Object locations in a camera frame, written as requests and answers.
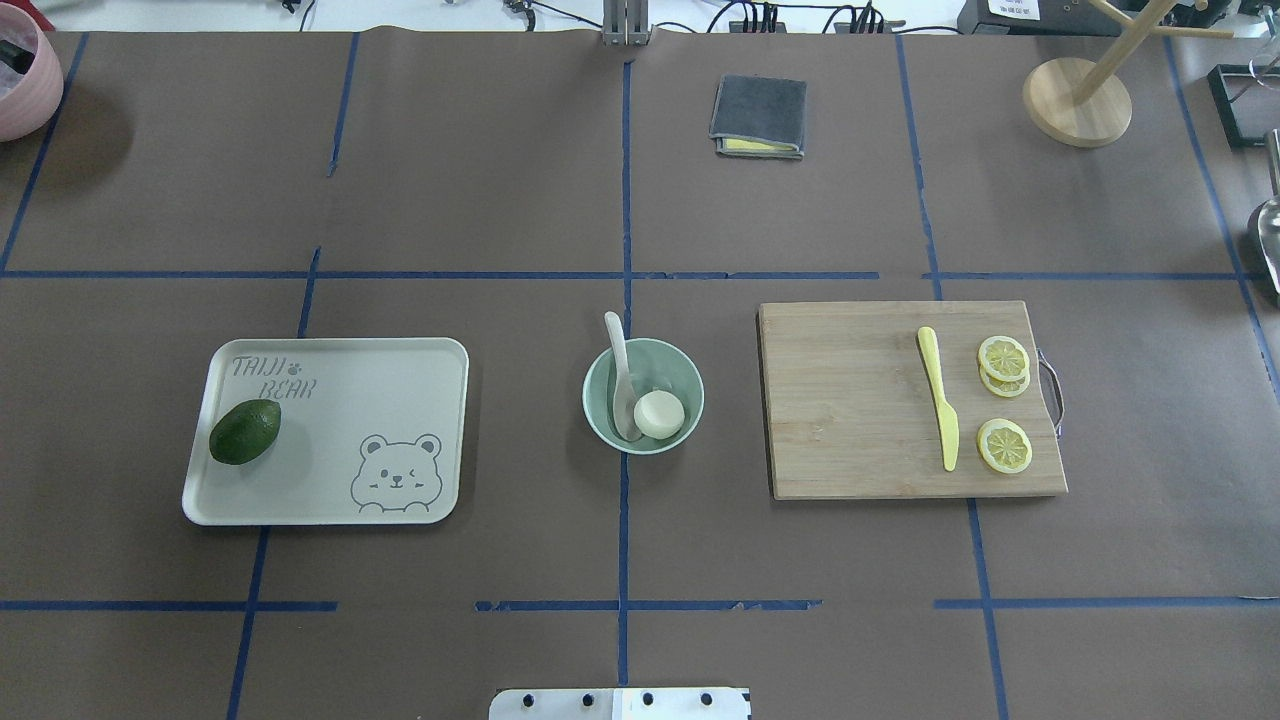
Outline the white ceramic spoon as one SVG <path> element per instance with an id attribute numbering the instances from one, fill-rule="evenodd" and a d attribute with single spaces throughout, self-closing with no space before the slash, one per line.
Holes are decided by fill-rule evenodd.
<path id="1" fill-rule="evenodd" d="M 630 375 L 627 340 L 625 338 L 622 320 L 617 313 L 605 311 L 604 323 L 614 359 L 614 388 L 611 400 L 611 416 L 620 438 L 634 442 L 643 437 L 643 432 L 639 429 L 634 416 L 637 395 Z"/>

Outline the white steamed bun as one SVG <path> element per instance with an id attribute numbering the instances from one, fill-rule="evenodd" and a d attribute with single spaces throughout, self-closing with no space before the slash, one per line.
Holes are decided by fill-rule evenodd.
<path id="1" fill-rule="evenodd" d="M 669 391 L 653 389 L 635 404 L 634 421 L 645 437 L 668 439 L 684 428 L 686 409 Z"/>

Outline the green bowl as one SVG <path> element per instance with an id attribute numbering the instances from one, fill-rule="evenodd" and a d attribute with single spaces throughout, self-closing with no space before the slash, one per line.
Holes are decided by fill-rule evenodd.
<path id="1" fill-rule="evenodd" d="M 705 406 L 705 389 L 695 363 L 682 350 L 653 338 L 627 341 L 628 369 L 639 397 L 663 389 L 684 405 L 685 421 L 668 438 L 641 437 L 626 441 L 612 420 L 612 397 L 616 379 L 614 359 L 609 347 L 591 363 L 582 382 L 582 411 L 596 437 L 612 448 L 632 455 L 663 454 L 677 447 L 695 432 Z"/>

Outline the pink bowl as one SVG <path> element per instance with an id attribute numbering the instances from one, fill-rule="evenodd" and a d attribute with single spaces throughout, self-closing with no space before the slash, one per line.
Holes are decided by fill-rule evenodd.
<path id="1" fill-rule="evenodd" d="M 61 63 L 50 37 L 24 9 L 1 6 L 1 141 L 45 126 L 64 92 Z"/>

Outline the wooden cutting board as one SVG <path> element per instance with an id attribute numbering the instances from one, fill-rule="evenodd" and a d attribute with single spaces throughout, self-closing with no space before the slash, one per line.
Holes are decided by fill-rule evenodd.
<path id="1" fill-rule="evenodd" d="M 1036 368 L 1030 387 L 1004 398 L 980 382 L 977 351 L 997 334 L 1036 354 L 1021 301 L 845 301 L 763 304 L 758 313 L 776 498 L 984 498 L 1068 492 L 1053 421 Z M 946 471 L 931 384 L 916 343 L 940 342 L 945 389 L 959 418 L 959 454 Z M 1030 439 L 1030 466 L 989 469 L 977 432 L 993 418 Z"/>

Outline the grey folded cloth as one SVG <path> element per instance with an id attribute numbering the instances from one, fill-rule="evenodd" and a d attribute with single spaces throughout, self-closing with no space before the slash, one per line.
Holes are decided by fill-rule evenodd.
<path id="1" fill-rule="evenodd" d="M 804 81 L 722 76 L 709 127 L 716 151 L 736 158 L 803 159 L 806 100 Z"/>

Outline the white bear tray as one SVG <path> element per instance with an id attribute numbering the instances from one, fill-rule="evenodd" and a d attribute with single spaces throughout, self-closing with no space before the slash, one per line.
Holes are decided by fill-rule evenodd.
<path id="1" fill-rule="evenodd" d="M 460 498 L 468 354 L 452 338 L 233 340 L 209 365 L 182 506 L 206 527 L 430 524 Z M 237 404 L 282 406 L 243 465 L 209 451 Z"/>

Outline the yellow plastic knife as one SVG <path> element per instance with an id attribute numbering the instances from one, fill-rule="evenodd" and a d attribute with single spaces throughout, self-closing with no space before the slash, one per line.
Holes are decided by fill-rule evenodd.
<path id="1" fill-rule="evenodd" d="M 931 384 L 932 401 L 940 428 L 943 469 L 954 471 L 957 465 L 959 454 L 959 418 L 957 411 L 946 395 L 940 342 L 936 331 L 929 325 L 919 327 L 916 331 L 916 343 Z"/>

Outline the lemon slice lower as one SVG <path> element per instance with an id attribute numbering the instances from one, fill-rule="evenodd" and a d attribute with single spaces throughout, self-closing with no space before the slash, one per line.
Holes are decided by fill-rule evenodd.
<path id="1" fill-rule="evenodd" d="M 1002 474 L 1025 471 L 1033 461 L 1030 439 L 1015 421 L 993 418 L 977 432 L 975 445 L 986 465 Z"/>

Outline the lemon slice under top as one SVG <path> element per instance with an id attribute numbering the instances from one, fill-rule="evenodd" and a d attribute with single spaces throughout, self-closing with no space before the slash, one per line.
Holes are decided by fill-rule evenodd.
<path id="1" fill-rule="evenodd" d="M 979 378 L 982 384 L 993 395 L 1004 398 L 1014 398 L 1023 395 L 1030 387 L 1030 372 L 1027 370 L 1021 373 L 1014 380 L 1001 380 L 987 373 L 986 370 L 979 370 Z"/>

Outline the green avocado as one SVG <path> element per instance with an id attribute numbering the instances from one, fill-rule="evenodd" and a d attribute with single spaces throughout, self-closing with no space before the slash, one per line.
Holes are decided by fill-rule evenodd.
<path id="1" fill-rule="evenodd" d="M 207 441 L 211 457 L 225 465 L 243 465 L 265 454 L 282 428 L 282 406 L 270 398 L 236 405 L 212 428 Z"/>

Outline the wooden mug tree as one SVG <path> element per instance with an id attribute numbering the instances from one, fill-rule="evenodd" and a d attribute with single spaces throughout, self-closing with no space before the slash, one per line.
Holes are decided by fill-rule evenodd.
<path id="1" fill-rule="evenodd" d="M 1061 56 L 1039 64 L 1025 79 L 1021 99 L 1036 126 L 1060 143 L 1098 149 L 1117 141 L 1128 129 L 1133 105 L 1116 77 L 1120 65 L 1152 33 L 1202 38 L 1231 38 L 1231 29 L 1165 27 L 1161 20 L 1176 1 L 1148 1 L 1135 17 L 1110 1 L 1091 5 L 1123 28 L 1097 61 Z"/>

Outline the steel scoop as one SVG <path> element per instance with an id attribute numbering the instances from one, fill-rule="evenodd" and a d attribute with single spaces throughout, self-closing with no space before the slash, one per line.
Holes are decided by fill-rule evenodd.
<path id="1" fill-rule="evenodd" d="M 1251 238 L 1258 250 L 1275 300 L 1279 299 L 1279 129 L 1271 129 L 1263 141 L 1271 197 L 1251 214 Z"/>

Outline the black glass rack tray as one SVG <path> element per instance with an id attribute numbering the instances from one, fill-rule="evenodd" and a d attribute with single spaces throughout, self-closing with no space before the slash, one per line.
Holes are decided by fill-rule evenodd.
<path id="1" fill-rule="evenodd" d="M 1279 128 L 1277 90 L 1263 88 L 1245 65 L 1216 65 L 1206 79 L 1229 145 L 1263 147 L 1268 133 Z"/>

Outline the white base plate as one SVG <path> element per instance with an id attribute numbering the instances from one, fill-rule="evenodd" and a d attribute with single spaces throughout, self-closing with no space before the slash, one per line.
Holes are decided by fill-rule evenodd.
<path id="1" fill-rule="evenodd" d="M 750 691 L 733 687 L 506 689 L 489 719 L 750 719 Z"/>

